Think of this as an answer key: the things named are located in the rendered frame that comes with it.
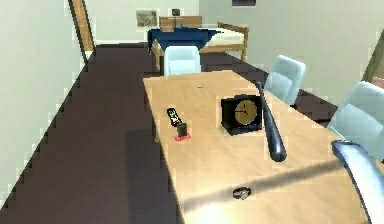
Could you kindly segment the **light wooden table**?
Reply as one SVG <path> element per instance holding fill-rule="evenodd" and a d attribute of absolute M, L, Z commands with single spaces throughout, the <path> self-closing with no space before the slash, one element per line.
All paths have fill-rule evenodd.
<path fill-rule="evenodd" d="M 332 152 L 334 133 L 272 95 L 266 101 L 285 161 L 270 158 L 264 131 L 226 132 L 221 99 L 257 91 L 237 73 L 151 77 L 144 85 L 185 224 L 370 224 Z M 187 124 L 190 139 L 174 139 L 168 108 Z M 251 195 L 235 199 L 233 190 L 243 186 Z"/>

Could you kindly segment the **pale blue chair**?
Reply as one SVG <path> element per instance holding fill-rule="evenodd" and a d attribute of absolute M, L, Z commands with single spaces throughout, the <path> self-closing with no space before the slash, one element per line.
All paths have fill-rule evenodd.
<path fill-rule="evenodd" d="M 294 105 L 306 74 L 303 62 L 278 55 L 266 79 L 264 89 L 287 105 Z"/>
<path fill-rule="evenodd" d="M 201 72 L 200 53 L 196 46 L 169 46 L 164 53 L 164 75 Z"/>
<path fill-rule="evenodd" d="M 327 128 L 384 160 L 384 89 L 359 82 L 338 106 Z"/>

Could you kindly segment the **grey framed wall picture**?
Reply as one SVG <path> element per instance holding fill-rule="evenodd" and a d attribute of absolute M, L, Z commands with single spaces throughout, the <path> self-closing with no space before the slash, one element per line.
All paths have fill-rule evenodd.
<path fill-rule="evenodd" d="M 153 27 L 157 25 L 157 12 L 155 10 L 137 10 L 136 19 L 138 27 Z"/>

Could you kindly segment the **wooden bed with blue blanket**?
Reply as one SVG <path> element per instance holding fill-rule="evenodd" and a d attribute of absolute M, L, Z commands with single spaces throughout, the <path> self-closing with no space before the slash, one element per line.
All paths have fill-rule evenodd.
<path fill-rule="evenodd" d="M 156 68 L 162 67 L 160 58 L 169 46 L 195 46 L 200 53 L 240 51 L 244 62 L 248 47 L 249 28 L 217 23 L 217 28 L 174 28 L 172 32 L 151 29 L 147 32 L 148 51 L 156 60 Z"/>

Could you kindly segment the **wooden chest of drawers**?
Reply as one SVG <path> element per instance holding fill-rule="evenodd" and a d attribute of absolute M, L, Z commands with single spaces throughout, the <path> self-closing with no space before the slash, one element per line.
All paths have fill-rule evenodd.
<path fill-rule="evenodd" d="M 162 31 L 172 32 L 177 27 L 201 28 L 201 16 L 160 16 L 159 27 Z"/>

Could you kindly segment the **black remote control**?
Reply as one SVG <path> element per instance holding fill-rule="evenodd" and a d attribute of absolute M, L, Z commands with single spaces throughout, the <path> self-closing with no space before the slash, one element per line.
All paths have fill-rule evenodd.
<path fill-rule="evenodd" d="M 182 123 L 182 120 L 178 116 L 176 110 L 174 108 L 168 108 L 167 109 L 167 115 L 170 119 L 171 125 L 173 127 L 177 127 L 179 124 Z"/>

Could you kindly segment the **wooden room door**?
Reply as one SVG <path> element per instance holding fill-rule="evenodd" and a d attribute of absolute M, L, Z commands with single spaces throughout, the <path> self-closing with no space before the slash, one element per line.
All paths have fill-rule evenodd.
<path fill-rule="evenodd" d="M 93 39 L 92 28 L 87 12 L 85 0 L 67 0 L 71 16 L 73 18 L 76 37 L 82 58 L 85 64 L 88 63 L 93 51 L 95 50 L 95 42 Z"/>

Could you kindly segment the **grey wristwatch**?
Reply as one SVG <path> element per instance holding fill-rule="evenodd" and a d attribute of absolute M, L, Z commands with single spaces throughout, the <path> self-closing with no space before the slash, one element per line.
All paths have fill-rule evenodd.
<path fill-rule="evenodd" d="M 233 197 L 235 199 L 245 200 L 251 193 L 252 190 L 249 187 L 243 186 L 233 190 Z"/>

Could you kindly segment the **black square clock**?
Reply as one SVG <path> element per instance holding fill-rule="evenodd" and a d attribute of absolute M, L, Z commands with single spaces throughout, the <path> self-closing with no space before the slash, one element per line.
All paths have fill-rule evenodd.
<path fill-rule="evenodd" d="M 240 94 L 222 99 L 221 125 L 230 135 L 261 130 L 261 98 L 256 95 Z"/>

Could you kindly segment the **dark blue baseball bat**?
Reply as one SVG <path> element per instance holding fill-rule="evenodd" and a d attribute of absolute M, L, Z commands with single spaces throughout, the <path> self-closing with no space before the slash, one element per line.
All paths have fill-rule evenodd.
<path fill-rule="evenodd" d="M 263 85 L 260 82 L 257 82 L 256 87 L 259 91 L 259 95 L 262 102 L 263 121 L 270 158 L 275 162 L 283 162 L 287 157 L 287 152 L 284 147 L 279 130 L 276 126 L 273 115 L 265 100 Z"/>

